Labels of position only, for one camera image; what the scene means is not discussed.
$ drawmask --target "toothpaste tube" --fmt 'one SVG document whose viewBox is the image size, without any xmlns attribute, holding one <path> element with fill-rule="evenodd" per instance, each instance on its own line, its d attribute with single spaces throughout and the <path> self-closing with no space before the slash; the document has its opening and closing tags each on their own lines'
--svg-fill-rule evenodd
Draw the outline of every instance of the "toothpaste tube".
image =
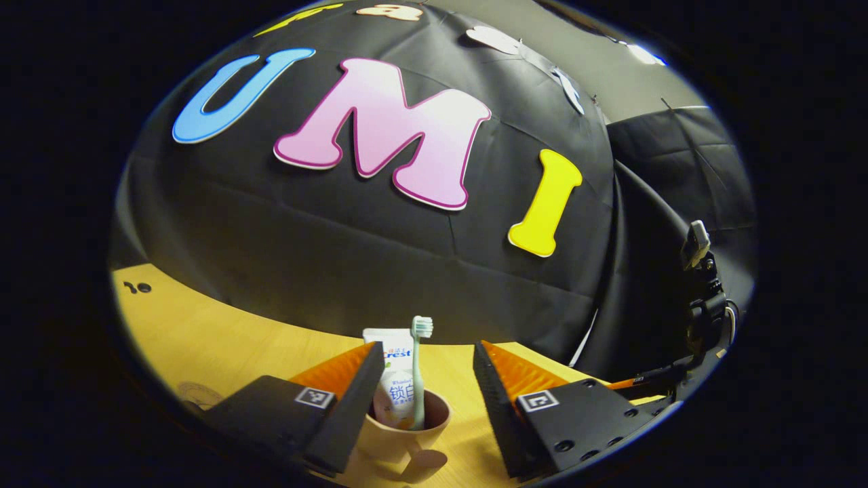
<svg viewBox="0 0 868 488">
<path fill-rule="evenodd" d="M 374 393 L 377 422 L 396 429 L 413 426 L 413 337 L 410 329 L 365 329 L 365 343 L 383 343 L 385 369 Z"/>
</svg>

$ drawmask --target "toothbrush head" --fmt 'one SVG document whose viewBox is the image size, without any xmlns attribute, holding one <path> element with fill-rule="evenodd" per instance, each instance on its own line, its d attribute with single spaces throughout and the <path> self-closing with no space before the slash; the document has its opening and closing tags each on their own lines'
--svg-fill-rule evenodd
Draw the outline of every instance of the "toothbrush head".
<svg viewBox="0 0 868 488">
<path fill-rule="evenodd" d="M 413 339 L 430 338 L 434 332 L 434 320 L 431 317 L 413 317 L 413 326 L 410 327 L 410 334 Z"/>
</svg>

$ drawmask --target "yellow table surface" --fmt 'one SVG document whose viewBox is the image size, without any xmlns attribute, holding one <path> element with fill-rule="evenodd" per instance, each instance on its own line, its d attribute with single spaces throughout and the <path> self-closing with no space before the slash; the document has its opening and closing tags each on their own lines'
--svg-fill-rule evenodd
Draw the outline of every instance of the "yellow table surface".
<svg viewBox="0 0 868 488">
<path fill-rule="evenodd" d="M 264 374 L 288 379 L 363 344 L 360 337 L 291 326 L 230 307 L 182 285 L 151 264 L 120 269 L 113 275 L 129 331 L 156 376 L 175 394 L 181 383 L 192 382 L 225 398 Z M 133 294 L 123 286 L 124 281 L 148 283 L 151 291 Z M 437 333 L 436 318 L 434 326 Z M 516 342 L 498 345 L 567 381 L 591 378 Z M 449 462 L 417 486 L 519 486 L 508 478 L 491 430 L 473 374 L 473 345 L 423 343 L 419 353 L 425 387 L 443 396 L 453 413 L 449 426 L 432 446 L 444 452 Z M 395 478 L 404 464 L 373 462 L 353 451 L 347 469 L 335 481 L 347 486 L 403 487 L 406 483 Z"/>
</svg>

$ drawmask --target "cup handle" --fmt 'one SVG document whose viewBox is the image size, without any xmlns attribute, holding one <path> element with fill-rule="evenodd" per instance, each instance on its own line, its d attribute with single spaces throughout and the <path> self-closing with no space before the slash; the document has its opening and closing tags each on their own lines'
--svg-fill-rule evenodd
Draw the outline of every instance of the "cup handle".
<svg viewBox="0 0 868 488">
<path fill-rule="evenodd" d="M 449 458 L 440 451 L 422 449 L 415 439 L 407 445 L 410 452 L 410 462 L 401 473 L 401 481 L 405 483 L 422 483 L 446 465 Z"/>
</svg>

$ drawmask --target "blue letter u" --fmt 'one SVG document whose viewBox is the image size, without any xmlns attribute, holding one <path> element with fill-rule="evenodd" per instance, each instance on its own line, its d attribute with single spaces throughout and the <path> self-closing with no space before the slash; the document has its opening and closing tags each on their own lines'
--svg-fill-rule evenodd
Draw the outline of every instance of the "blue letter u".
<svg viewBox="0 0 868 488">
<path fill-rule="evenodd" d="M 313 56 L 315 52 L 313 49 L 287 49 L 270 55 L 265 67 L 260 69 L 229 103 L 206 114 L 203 110 L 205 104 L 217 93 L 217 90 L 238 73 L 239 69 L 260 57 L 244 56 L 220 68 L 214 78 L 199 90 L 199 93 L 178 115 L 178 120 L 174 121 L 172 128 L 172 137 L 181 144 L 195 144 L 218 135 L 244 115 L 256 99 L 265 92 L 268 85 L 280 76 L 280 73 L 296 61 Z"/>
</svg>

